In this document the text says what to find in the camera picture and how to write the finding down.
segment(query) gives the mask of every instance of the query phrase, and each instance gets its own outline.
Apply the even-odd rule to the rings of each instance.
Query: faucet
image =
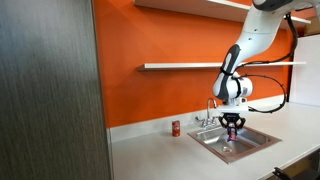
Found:
[[[208,130],[210,127],[213,127],[213,126],[215,126],[217,124],[216,121],[215,121],[216,117],[212,116],[212,118],[210,118],[209,110],[210,110],[211,102],[212,102],[214,108],[217,107],[216,101],[214,99],[212,99],[212,98],[209,98],[208,101],[207,101],[207,118],[204,118],[204,119],[200,120],[198,117],[196,117],[196,121],[197,122],[202,122],[201,127],[204,128],[205,130]]]

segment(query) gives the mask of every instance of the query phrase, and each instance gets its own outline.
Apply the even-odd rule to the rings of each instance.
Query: sink basin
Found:
[[[281,141],[249,127],[238,130],[236,142],[227,142],[227,129],[221,126],[188,134],[228,164]]]

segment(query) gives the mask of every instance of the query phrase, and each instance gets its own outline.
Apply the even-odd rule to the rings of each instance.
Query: wooden panel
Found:
[[[135,0],[137,6],[151,7],[175,12],[182,12],[230,21],[244,22],[250,5],[226,0]],[[310,24],[309,20],[292,17],[296,28]],[[285,20],[280,24],[281,29],[289,29]]]
[[[305,62],[276,62],[270,64],[249,64],[248,66],[291,66],[306,64]],[[145,63],[137,68],[138,71],[153,71],[153,70],[186,70],[186,69],[211,69],[219,70],[222,63]]]
[[[110,179],[90,0],[2,0],[0,179]]]

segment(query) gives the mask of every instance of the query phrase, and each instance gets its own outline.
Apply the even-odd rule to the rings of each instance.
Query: black cable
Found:
[[[245,66],[247,66],[247,65],[252,65],[252,64],[269,64],[269,63],[276,63],[276,62],[283,61],[283,60],[285,60],[285,59],[293,56],[294,51],[295,51],[295,49],[296,49],[296,47],[297,47],[297,45],[298,45],[298,33],[297,33],[297,30],[296,30],[296,28],[294,27],[294,24],[293,24],[293,22],[292,22],[291,12],[289,12],[289,13],[286,14],[285,19],[287,20],[287,23],[288,23],[288,25],[289,25],[289,27],[290,27],[290,30],[291,30],[292,36],[293,36],[293,45],[292,45],[292,47],[291,47],[290,52],[289,52],[287,55],[285,55],[285,56],[283,56],[283,57],[281,57],[281,58],[279,58],[279,59],[275,59],[275,60],[271,60],[271,61],[268,61],[268,60],[265,60],[265,61],[264,61],[264,60],[260,60],[260,61],[247,62],[247,63],[244,63],[244,64],[238,66],[238,67],[236,68],[236,70],[239,69],[239,68],[245,67]]]
[[[285,105],[285,103],[286,103],[287,96],[286,96],[286,91],[285,91],[285,89],[284,89],[284,87],[283,87],[283,84],[281,84],[278,80],[276,80],[276,79],[274,79],[274,78],[272,78],[272,77],[268,77],[268,76],[264,76],[264,75],[246,74],[246,75],[241,76],[241,77],[249,77],[249,76],[256,76],[256,77],[271,79],[271,80],[275,81],[277,84],[279,84],[280,87],[281,87],[281,89],[282,89],[282,91],[283,91],[283,101],[282,101],[282,103],[279,105],[279,107],[274,108],[274,109],[271,109],[271,110],[268,110],[268,111],[261,111],[261,110],[257,110],[257,109],[255,109],[255,108],[249,106],[249,111],[251,111],[251,112],[260,112],[260,113],[273,113],[273,112],[276,112],[276,111],[278,111],[278,110],[280,110],[281,108],[284,107],[284,105]]]

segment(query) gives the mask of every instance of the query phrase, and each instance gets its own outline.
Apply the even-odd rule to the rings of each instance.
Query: cabinet door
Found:
[[[294,66],[290,88],[290,102],[320,106],[320,35],[299,38],[294,61],[307,64]]]
[[[0,179],[110,178],[90,0],[1,0]]]

